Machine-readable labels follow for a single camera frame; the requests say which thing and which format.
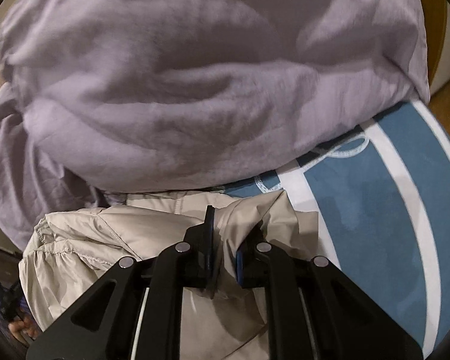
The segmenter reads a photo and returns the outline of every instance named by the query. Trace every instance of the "blue and white fabric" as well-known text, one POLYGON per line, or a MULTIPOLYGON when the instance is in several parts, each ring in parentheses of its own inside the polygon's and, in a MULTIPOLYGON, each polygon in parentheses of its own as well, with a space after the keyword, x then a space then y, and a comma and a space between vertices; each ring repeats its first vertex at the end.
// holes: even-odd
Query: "blue and white fabric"
POLYGON ((450 140, 421 102, 399 103, 276 171, 220 187, 284 188, 319 212, 320 252, 422 347, 450 329, 450 140))

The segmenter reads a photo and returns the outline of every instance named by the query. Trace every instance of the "stitched seam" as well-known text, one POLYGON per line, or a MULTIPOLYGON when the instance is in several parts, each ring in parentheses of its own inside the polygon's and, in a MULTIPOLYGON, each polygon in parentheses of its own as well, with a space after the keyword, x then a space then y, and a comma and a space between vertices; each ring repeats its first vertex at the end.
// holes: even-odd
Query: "stitched seam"
POLYGON ((104 259, 97 259, 96 257, 89 256, 87 254, 81 254, 81 253, 78 253, 76 250, 73 250, 73 249, 66 249, 66 250, 55 251, 55 252, 54 251, 50 251, 50 250, 34 250, 34 252, 36 254, 37 253, 44 253, 44 254, 51 254, 51 255, 54 255, 54 256, 57 255, 57 254, 71 253, 71 254, 75 254, 75 255, 77 255, 79 257, 86 258, 88 260, 92 260, 92 261, 96 261, 98 263, 106 264, 108 266, 112 266, 113 265, 112 263, 110 263, 108 261, 105 261, 104 259))
POLYGON ((180 214, 181 213, 182 199, 183 199, 184 196, 185 196, 185 194, 183 194, 183 192, 177 192, 175 205, 174 205, 174 208, 173 208, 173 213, 174 214, 180 214))
POLYGON ((102 218, 102 216, 100 216, 100 215, 96 215, 95 214, 95 216, 97 216, 98 218, 100 218, 102 221, 103 221, 103 223, 105 223, 105 225, 106 225, 106 227, 108 228, 108 230, 112 233, 112 237, 114 237, 115 239, 117 239, 120 243, 121 243, 121 245, 122 245, 122 247, 125 249, 125 250, 130 250, 134 255, 135 255, 135 258, 137 259, 137 260, 142 260, 141 259, 141 257, 140 256, 138 256, 138 254, 129 246, 129 245, 127 245, 126 243, 125 243, 125 241, 124 240, 122 240, 122 238, 120 238, 120 236, 111 228, 111 226, 107 223, 107 221, 104 219, 104 218, 102 218))

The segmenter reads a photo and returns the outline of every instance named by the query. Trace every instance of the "blue fabric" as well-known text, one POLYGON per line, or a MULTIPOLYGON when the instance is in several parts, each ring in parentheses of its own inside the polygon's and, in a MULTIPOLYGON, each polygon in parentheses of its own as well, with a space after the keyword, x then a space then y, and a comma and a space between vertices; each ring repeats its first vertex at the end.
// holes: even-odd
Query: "blue fabric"
MULTIPOLYGON (((450 329, 450 161, 413 104, 400 103, 374 119, 407 168, 430 221, 442 289, 436 346, 450 329)), ((374 144, 356 127, 297 162, 343 272, 423 345, 427 293, 422 257, 396 180, 374 144)), ((248 197, 281 187, 277 172, 270 171, 221 189, 248 197)))
POLYGON ((450 162, 433 131, 411 104, 387 114, 379 125, 410 172, 433 230, 442 284, 437 336, 440 342, 450 329, 450 162))

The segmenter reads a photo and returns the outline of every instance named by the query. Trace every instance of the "person's hand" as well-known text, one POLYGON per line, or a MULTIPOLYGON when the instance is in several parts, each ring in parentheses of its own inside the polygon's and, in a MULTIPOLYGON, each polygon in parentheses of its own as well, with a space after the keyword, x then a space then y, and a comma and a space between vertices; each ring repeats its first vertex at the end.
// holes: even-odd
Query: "person's hand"
POLYGON ((25 314, 25 318, 23 319, 23 321, 18 320, 10 322, 8 324, 8 329, 10 330, 10 333, 12 333, 13 337, 15 337, 24 345, 27 345, 27 342, 23 339, 20 332, 23 331, 25 334, 29 335, 29 337, 33 338, 34 340, 41 333, 41 330, 37 326, 35 321, 32 320, 30 315, 27 314, 25 314))

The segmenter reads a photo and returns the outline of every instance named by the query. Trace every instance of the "white stripe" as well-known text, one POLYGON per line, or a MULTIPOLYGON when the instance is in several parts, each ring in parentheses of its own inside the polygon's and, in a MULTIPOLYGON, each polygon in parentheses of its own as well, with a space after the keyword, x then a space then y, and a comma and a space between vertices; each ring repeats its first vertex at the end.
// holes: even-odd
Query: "white stripe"
POLYGON ((423 118, 423 120, 425 120, 425 122, 430 126, 430 129, 432 130, 433 134, 442 146, 445 155, 450 161, 450 140, 448 139, 447 134, 443 130, 442 126, 437 122, 435 117, 431 114, 430 110, 425 107, 425 104, 423 104, 421 101, 417 100, 412 102, 412 104, 420 114, 420 116, 423 118))
POLYGON ((303 170, 300 169, 298 162, 296 160, 290 161, 288 164, 278 168, 276 172, 294 210, 300 212, 318 212, 318 252, 327 257, 340 269, 340 262, 338 261, 337 252, 335 251, 327 225, 323 220, 317 200, 315 200, 310 185, 303 175, 303 170))
POLYGON ((422 259, 423 274, 425 276, 427 317, 425 321, 423 354, 424 357, 426 357, 433 351, 433 347, 435 346, 438 324, 440 321, 440 305, 442 301, 440 268, 435 239, 433 238, 433 232, 419 191, 413 183, 412 177, 393 143, 373 119, 363 123, 361 126, 366 135, 370 137, 371 142, 377 149, 383 163, 394 179, 400 195, 402 195, 408 214, 410 215, 410 220, 415 232, 418 249, 422 259))
POLYGON ((133 337, 132 354, 130 356, 130 360, 135 360, 135 356, 137 356, 138 339, 140 337, 140 329, 142 328, 143 314, 145 312, 145 304, 147 303, 149 289, 150 287, 147 287, 147 289, 145 290, 145 295, 143 296, 142 307, 140 308, 140 314, 138 316, 137 328, 135 329, 135 337, 133 337))

